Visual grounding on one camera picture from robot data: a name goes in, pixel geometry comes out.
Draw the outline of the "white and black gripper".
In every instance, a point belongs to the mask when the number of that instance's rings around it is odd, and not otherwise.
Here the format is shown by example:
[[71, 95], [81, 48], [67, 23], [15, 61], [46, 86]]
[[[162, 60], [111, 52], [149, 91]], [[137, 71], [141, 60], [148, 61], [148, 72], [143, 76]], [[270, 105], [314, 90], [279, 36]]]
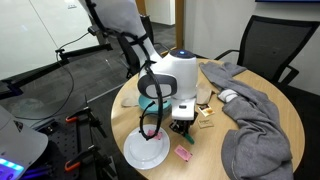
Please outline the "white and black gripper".
[[197, 113], [195, 112], [196, 99], [172, 100], [172, 123], [170, 128], [177, 134], [186, 137], [190, 126], [194, 123]]

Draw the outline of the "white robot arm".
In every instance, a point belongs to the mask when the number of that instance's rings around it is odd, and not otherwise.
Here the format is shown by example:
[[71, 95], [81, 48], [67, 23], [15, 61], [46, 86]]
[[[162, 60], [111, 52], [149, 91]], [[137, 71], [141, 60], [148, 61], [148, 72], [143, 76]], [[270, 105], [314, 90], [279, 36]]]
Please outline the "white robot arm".
[[161, 105], [172, 103], [172, 129], [185, 135], [195, 120], [198, 67], [194, 54], [172, 50], [160, 56], [142, 24], [135, 0], [78, 0], [98, 28], [127, 40], [137, 60], [131, 68], [139, 75], [141, 95]]

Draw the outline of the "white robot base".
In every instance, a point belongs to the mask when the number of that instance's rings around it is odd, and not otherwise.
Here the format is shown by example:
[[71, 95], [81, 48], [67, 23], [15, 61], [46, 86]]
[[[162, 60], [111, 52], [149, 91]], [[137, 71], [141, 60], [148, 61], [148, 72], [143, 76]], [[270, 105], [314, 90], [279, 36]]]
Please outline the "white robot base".
[[0, 106], [0, 180], [18, 180], [43, 154], [48, 137]]

